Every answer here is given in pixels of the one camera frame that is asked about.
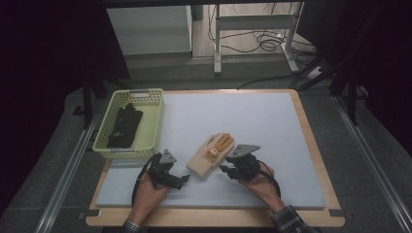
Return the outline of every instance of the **white cabinet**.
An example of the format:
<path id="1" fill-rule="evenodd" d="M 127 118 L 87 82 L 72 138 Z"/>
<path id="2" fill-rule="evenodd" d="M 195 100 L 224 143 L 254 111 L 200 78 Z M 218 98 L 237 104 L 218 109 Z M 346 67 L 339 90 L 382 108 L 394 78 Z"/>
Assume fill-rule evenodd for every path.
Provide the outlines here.
<path id="1" fill-rule="evenodd" d="M 190 6 L 107 12 L 123 55 L 191 51 Z"/>

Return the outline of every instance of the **yellow basket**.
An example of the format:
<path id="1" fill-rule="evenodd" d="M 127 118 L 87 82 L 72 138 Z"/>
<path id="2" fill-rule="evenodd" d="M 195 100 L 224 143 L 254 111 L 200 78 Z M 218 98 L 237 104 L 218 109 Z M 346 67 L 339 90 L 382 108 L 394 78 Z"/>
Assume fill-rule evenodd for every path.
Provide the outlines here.
<path id="1" fill-rule="evenodd" d="M 132 103 L 136 110 L 143 112 L 135 140 L 129 149 L 107 148 L 109 135 L 115 127 L 119 108 L 125 107 L 128 103 Z M 158 153 L 163 106 L 162 89 L 115 91 L 94 141 L 93 150 L 101 153 L 106 158 L 148 159 Z"/>

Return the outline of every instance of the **wooden board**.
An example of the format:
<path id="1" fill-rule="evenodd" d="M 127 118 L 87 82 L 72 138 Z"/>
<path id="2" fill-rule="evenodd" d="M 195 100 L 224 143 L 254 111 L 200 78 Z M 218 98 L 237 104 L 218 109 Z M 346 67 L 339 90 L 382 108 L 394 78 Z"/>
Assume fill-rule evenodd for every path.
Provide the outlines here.
<path id="1" fill-rule="evenodd" d="M 292 97 L 293 105 L 299 118 L 305 137 L 307 147 L 318 174 L 326 206 L 317 211 L 298 211 L 299 214 L 310 225 L 314 226 L 341 226 L 345 219 L 341 216 L 330 216 L 329 210 L 340 210 L 339 203 L 336 199 L 334 190 L 331 186 L 325 165 L 320 156 L 316 141 L 311 132 L 309 123 L 304 114 L 298 95 L 292 90 L 210 90 L 210 91 L 176 91 L 167 93 L 289 93 Z M 96 193 L 90 205 L 91 210 L 97 210 L 95 201 L 101 185 L 107 175 L 110 167 L 110 161 L 107 162 L 102 178 L 96 188 Z M 113 226 L 122 225 L 126 219 L 130 208 L 103 208 L 100 209 L 100 216 L 88 216 L 86 222 L 89 225 Z M 178 208 L 160 208 L 151 215 L 145 225 L 148 226 L 271 226 L 268 219 L 270 213 L 265 210 L 211 210 L 211 209 L 178 209 Z"/>

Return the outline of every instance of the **human hand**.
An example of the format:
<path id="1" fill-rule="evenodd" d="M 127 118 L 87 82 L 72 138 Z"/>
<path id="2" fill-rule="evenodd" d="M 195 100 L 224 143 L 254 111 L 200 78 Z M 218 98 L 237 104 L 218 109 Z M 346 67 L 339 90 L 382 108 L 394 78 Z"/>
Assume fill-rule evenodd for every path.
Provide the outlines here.
<path id="1" fill-rule="evenodd" d="M 145 172 L 140 180 L 139 188 L 134 198 L 134 205 L 128 219 L 132 220 L 135 224 L 141 225 L 148 214 L 160 204 L 169 190 L 170 187 L 167 186 L 159 190 L 155 189 L 151 178 Z"/>
<path id="2" fill-rule="evenodd" d="M 260 162 L 260 170 L 274 177 L 275 171 Z M 256 197 L 260 198 L 269 207 L 272 213 L 278 213 L 285 208 L 285 204 L 278 196 L 273 183 L 264 175 L 257 174 L 251 180 L 239 180 L 241 184 L 246 186 Z"/>

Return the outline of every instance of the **metal frame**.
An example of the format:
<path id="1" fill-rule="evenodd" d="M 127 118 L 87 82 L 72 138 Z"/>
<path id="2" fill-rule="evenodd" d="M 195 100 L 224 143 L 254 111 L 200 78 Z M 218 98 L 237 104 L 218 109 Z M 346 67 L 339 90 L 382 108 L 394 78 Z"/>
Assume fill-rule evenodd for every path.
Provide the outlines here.
<path id="1" fill-rule="evenodd" d="M 289 29 L 289 34 L 281 48 L 293 73 L 297 73 L 296 62 L 292 57 L 291 43 L 299 21 L 303 3 L 299 2 L 292 15 L 275 16 L 227 16 L 221 17 L 221 7 L 216 5 L 215 74 L 222 73 L 221 31 L 253 29 Z"/>
<path id="2" fill-rule="evenodd" d="M 375 157 L 372 149 L 369 147 L 367 141 L 363 138 L 361 131 L 358 127 L 356 127 L 351 119 L 346 114 L 346 106 L 341 97 L 332 96 L 333 102 L 338 107 L 339 113 L 342 116 L 343 121 L 348 128 L 352 138 L 354 139 L 355 143 L 357 144 L 363 159 L 368 166 L 370 173 L 372 174 L 375 182 L 378 184 L 379 188 L 381 189 L 384 197 L 386 198 L 389 206 L 391 207 L 394 215 L 400 224 L 403 232 L 411 233 L 412 232 L 412 217 L 403 203 L 400 195 L 397 193 L 395 188 L 392 186 L 391 182 L 389 181 L 388 177 L 386 176 L 384 170 L 382 169 L 381 165 L 379 164 L 378 160 Z"/>
<path id="3" fill-rule="evenodd" d="M 48 205 L 43 211 L 42 217 L 34 232 L 51 232 L 54 225 L 55 219 L 60 211 L 61 205 L 63 204 L 64 198 L 66 197 L 67 191 L 72 183 L 80 162 L 82 161 L 83 154 L 85 153 L 87 143 L 93 134 L 94 126 L 97 123 L 97 119 L 104 113 L 102 101 L 99 101 L 97 107 L 95 108 L 96 114 L 94 115 L 88 128 L 85 129 L 80 137 L 78 144 L 76 144 L 75 149 L 67 162 L 67 165 L 58 181 L 54 192 L 51 195 Z"/>

